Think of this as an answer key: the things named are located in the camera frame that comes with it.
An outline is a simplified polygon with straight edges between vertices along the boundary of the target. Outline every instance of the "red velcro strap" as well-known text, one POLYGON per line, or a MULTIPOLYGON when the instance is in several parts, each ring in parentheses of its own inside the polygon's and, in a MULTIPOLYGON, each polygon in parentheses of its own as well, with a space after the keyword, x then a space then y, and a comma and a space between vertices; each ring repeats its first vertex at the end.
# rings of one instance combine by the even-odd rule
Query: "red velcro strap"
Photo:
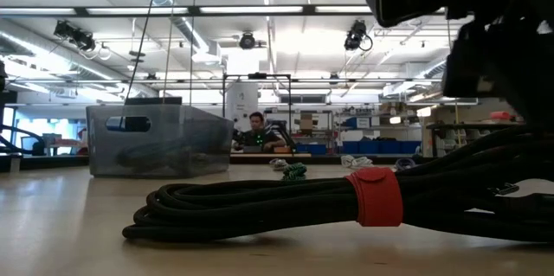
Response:
POLYGON ((389 168, 364 168, 346 177, 358 197, 358 223, 363 227, 397 227, 403 205, 395 173, 389 168))

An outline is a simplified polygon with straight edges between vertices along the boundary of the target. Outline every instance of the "workbench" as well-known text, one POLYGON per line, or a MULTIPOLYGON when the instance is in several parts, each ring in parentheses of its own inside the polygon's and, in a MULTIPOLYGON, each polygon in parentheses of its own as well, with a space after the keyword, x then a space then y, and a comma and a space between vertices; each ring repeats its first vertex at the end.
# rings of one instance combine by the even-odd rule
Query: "workbench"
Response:
MULTIPOLYGON (((307 175, 342 177, 338 165, 308 165, 307 175)), ((95 179, 88 168, 0 175, 0 274, 47 275, 548 275, 554 247, 445 234, 402 225, 344 222, 210 244, 126 241, 123 227, 151 191, 167 183, 281 178, 268 165, 189 180, 95 179)), ((531 189, 553 192, 548 183, 531 189)))

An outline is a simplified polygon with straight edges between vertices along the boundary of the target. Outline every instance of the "security camera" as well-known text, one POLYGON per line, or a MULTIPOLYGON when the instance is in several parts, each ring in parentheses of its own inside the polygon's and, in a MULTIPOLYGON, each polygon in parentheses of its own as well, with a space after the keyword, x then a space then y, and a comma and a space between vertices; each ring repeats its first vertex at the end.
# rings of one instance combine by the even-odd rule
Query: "security camera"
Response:
POLYGON ((256 46, 256 40, 254 39, 254 34, 252 33, 244 33, 242 34, 242 38, 239 41, 239 46, 243 50, 250 50, 256 46))

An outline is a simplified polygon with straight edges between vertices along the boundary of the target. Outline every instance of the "hanging wire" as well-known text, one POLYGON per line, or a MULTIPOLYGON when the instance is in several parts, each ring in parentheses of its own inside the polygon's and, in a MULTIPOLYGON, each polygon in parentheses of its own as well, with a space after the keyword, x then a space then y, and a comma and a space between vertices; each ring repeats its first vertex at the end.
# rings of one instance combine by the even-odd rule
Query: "hanging wire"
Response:
MULTIPOLYGON (((447 20, 447 30, 448 30, 448 46, 450 47, 450 52, 452 52, 452 36, 450 35, 450 20, 447 20)), ((458 98, 454 101, 454 109, 456 112, 456 124, 458 125, 460 123, 460 110, 458 108, 458 98)), ((458 145, 461 147, 461 135, 460 130, 456 131, 456 134, 458 136, 458 145)))
MULTIPOLYGON (((173 18, 174 9, 175 9, 175 0, 172 0, 171 1, 171 18, 173 18)), ((168 75, 169 70, 170 70, 170 56, 171 56, 171 40, 172 40, 172 38, 173 38, 173 23, 170 22, 170 41, 167 44, 167 58, 165 59, 164 95, 162 97, 162 104, 165 104, 165 91, 167 90, 167 75, 168 75)))
MULTIPOLYGON (((140 44, 138 45, 138 52, 137 52, 137 60, 135 61, 135 68, 132 70, 132 76, 131 81, 129 81, 129 90, 127 90, 127 95, 125 97, 125 104, 127 104, 127 101, 129 100, 129 96, 131 95, 131 89, 132 89, 132 83, 135 80, 135 76, 137 74, 137 68, 139 67, 139 60, 140 60, 140 54, 142 53, 142 46, 145 42, 145 35, 146 35, 146 29, 148 28, 148 21, 150 21, 150 15, 152 10, 152 5, 154 4, 154 0, 150 0, 150 4, 148 5, 148 13, 146 14, 146 20, 145 20, 145 27, 142 30, 142 37, 140 38, 140 44)), ((119 127, 121 127, 123 124, 123 117, 121 118, 121 122, 119 123, 119 127)))
MULTIPOLYGON (((196 6, 196 0, 192 0, 192 6, 196 6)), ((194 52, 194 41, 196 39, 195 35, 194 35, 194 21, 195 21, 195 17, 193 16, 192 19, 190 20, 190 27, 192 28, 191 32, 192 32, 192 39, 190 40, 190 77, 189 77, 189 106, 192 106, 192 66, 194 65, 194 61, 192 60, 192 54, 194 52)))

